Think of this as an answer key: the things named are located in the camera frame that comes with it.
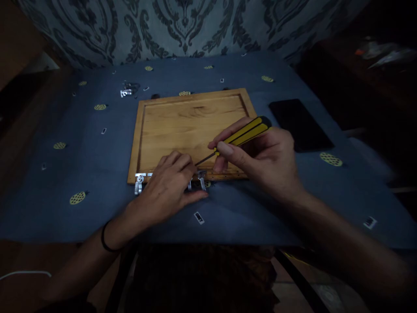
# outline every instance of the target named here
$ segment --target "patterned curtain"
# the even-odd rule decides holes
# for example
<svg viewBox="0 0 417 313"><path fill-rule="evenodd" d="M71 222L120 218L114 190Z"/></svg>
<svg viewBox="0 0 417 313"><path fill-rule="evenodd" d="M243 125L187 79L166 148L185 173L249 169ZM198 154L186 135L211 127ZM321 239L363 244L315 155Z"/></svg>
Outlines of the patterned curtain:
<svg viewBox="0 0 417 313"><path fill-rule="evenodd" d="M289 64L368 0L18 0L75 68L261 49Z"/></svg>

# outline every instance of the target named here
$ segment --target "screwdriver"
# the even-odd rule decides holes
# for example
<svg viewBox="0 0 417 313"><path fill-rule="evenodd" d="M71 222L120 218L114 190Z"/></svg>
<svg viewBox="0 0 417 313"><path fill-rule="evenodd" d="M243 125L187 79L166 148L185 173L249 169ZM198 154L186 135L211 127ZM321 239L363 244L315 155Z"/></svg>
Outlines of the screwdriver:
<svg viewBox="0 0 417 313"><path fill-rule="evenodd" d="M225 143L232 144L234 146L240 146L256 136L262 134L263 132L267 131L271 127L271 121L265 116L259 116L252 120L251 122L247 123L241 129L239 129L236 133L231 135L229 138L223 140ZM202 159L200 162L197 162L195 166L200 165L204 161L207 161L213 156L219 156L220 153L217 151L217 147L214 148L214 152L210 154L208 157Z"/></svg>

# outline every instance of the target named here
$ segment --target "forearm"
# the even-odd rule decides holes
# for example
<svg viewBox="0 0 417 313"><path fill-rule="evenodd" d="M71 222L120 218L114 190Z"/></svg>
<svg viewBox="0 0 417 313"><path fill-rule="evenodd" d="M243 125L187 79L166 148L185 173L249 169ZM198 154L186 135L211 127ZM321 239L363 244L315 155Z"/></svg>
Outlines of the forearm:
<svg viewBox="0 0 417 313"><path fill-rule="evenodd" d="M105 243L111 249L124 247L134 236L126 227L123 215L112 220L105 229ZM47 302L57 302L90 291L119 255L109 252L101 243L102 228L97 230L66 265L54 275L42 292Z"/></svg>
<svg viewBox="0 0 417 313"><path fill-rule="evenodd" d="M413 277L407 264L322 201L304 193L288 203L287 208L288 214L305 230L315 248L350 277L357 287L391 298L408 291Z"/></svg>

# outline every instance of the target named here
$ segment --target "table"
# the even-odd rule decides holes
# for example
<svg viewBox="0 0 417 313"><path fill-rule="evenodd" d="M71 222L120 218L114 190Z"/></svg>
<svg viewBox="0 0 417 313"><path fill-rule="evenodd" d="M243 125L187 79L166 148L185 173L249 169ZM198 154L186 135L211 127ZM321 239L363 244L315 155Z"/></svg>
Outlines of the table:
<svg viewBox="0 0 417 313"><path fill-rule="evenodd" d="M204 69L208 65L214 68ZM145 66L153 67L153 71L146 71ZM275 82L263 81L263 75ZM141 85L137 99L120 97L124 80ZM87 84L79 86L80 81ZM126 178L138 101L155 93L171 97L181 91L202 93L225 87L246 88L257 114L267 116L274 125L277 123L268 104L299 98L335 144L329 152L345 163L332 166L320 159L320 152L297 154L306 189L384 244L399 249L417 247L417 227L408 212L297 74L278 54L267 51L245 56L152 60L74 74L51 103L35 135L25 180L2 204L0 237L31 242L85 240L134 198L134 186L127 185ZM97 104L108 107L97 111ZM53 149L56 142L65 142L67 147ZM82 191L89 194L79 204L70 205L70 197ZM209 198L184 208L139 239L301 245L298 237L267 209L278 204L250 181L217 182L209 193ZM204 224L194 217L196 211ZM377 220L372 230L363 226L368 216Z"/></svg>

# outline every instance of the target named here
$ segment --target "smartphone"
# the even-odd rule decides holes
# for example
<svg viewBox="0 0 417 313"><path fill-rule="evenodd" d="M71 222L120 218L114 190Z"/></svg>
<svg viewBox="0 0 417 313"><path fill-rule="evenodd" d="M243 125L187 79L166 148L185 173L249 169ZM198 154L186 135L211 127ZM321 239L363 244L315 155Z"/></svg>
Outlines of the smartphone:
<svg viewBox="0 0 417 313"><path fill-rule="evenodd" d="M299 99L272 102L269 108L279 126L293 136L295 151L328 150L334 147Z"/></svg>

